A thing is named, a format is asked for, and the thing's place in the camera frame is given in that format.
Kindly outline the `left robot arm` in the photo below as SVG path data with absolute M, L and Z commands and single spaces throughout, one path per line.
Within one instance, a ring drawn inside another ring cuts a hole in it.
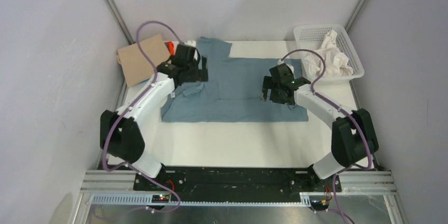
M 167 177 L 160 172 L 163 164 L 146 149 L 144 120 L 175 89 L 188 82 L 208 80 L 207 58 L 194 46 L 180 43 L 168 62 L 157 66 L 157 72 L 130 101 L 115 111 L 105 110 L 100 116 L 100 148 L 103 153 L 122 159 L 147 175 L 153 190 L 165 187 Z

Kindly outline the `grey-blue t-shirt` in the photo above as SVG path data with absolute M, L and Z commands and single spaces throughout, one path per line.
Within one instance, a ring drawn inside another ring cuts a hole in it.
M 201 37 L 196 47 L 208 62 L 209 80 L 184 83 L 161 107 L 166 123 L 307 122 L 307 110 L 262 100 L 264 76 L 273 58 L 232 58 L 232 44 Z

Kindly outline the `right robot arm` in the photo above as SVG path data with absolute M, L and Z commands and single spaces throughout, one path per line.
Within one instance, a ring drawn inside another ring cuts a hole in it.
M 317 92 L 315 83 L 295 78 L 286 64 L 270 68 L 265 76 L 262 100 L 284 105 L 299 105 L 322 120 L 331 130 L 330 152 L 312 164 L 307 185 L 320 191 L 328 178 L 366 158 L 367 169 L 373 167 L 373 153 L 379 149 L 370 113 L 365 109 L 349 110 Z

